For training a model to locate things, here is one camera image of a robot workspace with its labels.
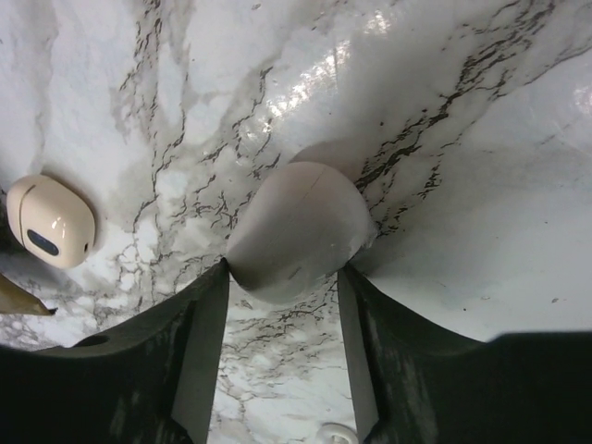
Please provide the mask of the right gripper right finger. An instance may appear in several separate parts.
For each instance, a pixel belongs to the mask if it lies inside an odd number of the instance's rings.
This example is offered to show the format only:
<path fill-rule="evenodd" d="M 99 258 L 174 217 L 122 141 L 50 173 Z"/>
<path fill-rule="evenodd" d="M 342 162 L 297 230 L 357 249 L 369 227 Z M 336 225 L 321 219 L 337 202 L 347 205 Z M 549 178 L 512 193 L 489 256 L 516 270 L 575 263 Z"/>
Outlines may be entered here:
<path fill-rule="evenodd" d="M 363 443 L 587 443 L 591 336 L 481 342 L 424 318 L 351 266 L 339 315 Z"/>

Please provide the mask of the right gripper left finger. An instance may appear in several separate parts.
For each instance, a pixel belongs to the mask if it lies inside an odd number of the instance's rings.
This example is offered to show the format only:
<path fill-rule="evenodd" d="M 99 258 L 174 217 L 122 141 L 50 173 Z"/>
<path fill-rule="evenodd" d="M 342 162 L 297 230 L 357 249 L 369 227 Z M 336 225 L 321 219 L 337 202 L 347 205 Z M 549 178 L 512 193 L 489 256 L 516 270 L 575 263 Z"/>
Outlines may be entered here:
<path fill-rule="evenodd" d="M 204 443 L 228 313 L 226 261 L 72 347 L 1 350 L 5 443 Z"/>

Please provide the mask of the white hook earbud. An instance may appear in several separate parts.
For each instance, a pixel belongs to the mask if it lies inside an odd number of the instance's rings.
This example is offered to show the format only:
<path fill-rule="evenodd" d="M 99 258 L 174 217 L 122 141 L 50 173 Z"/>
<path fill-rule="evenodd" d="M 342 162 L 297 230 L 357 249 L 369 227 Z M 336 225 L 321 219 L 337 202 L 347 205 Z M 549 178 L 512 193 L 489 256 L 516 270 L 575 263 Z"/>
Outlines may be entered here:
<path fill-rule="evenodd" d="M 341 424 L 323 424 L 315 434 L 315 444 L 358 444 L 359 440 L 353 430 Z"/>

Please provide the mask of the beige earbud charging case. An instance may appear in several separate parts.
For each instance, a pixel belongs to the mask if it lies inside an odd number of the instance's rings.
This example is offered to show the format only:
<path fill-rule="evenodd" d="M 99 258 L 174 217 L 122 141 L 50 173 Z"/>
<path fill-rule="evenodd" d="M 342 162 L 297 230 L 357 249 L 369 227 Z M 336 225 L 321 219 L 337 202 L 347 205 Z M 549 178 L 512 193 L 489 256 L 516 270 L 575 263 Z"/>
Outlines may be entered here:
<path fill-rule="evenodd" d="M 77 193 L 45 175 L 18 179 L 6 195 L 17 241 L 47 264 L 70 269 L 89 256 L 95 240 L 93 211 Z"/>

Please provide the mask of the white earbud charging case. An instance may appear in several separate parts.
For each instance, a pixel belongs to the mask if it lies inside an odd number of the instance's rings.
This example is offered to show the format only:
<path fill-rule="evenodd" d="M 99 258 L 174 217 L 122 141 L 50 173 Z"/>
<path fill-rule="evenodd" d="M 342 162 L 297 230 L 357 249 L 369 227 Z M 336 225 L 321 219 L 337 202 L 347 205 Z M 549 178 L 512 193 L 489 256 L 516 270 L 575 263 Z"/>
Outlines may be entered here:
<path fill-rule="evenodd" d="M 247 293 L 288 305 L 315 291 L 375 236 L 364 197 L 345 175 L 296 162 L 262 183 L 228 238 L 225 258 Z"/>

